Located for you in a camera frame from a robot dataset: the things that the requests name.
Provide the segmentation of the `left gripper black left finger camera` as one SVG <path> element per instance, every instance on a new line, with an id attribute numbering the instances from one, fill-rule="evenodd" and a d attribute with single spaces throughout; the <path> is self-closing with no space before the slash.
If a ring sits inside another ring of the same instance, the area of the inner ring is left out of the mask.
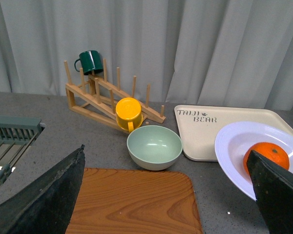
<path id="1" fill-rule="evenodd" d="M 0 234 L 63 234 L 70 223 L 85 167 L 76 149 L 0 204 Z"/>

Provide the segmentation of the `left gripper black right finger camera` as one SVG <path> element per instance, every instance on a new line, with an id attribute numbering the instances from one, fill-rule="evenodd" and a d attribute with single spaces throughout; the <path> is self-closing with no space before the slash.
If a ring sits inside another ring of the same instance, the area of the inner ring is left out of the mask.
<path id="1" fill-rule="evenodd" d="M 256 204 L 271 234 L 293 234 L 293 173 L 252 150 L 247 159 Z"/>

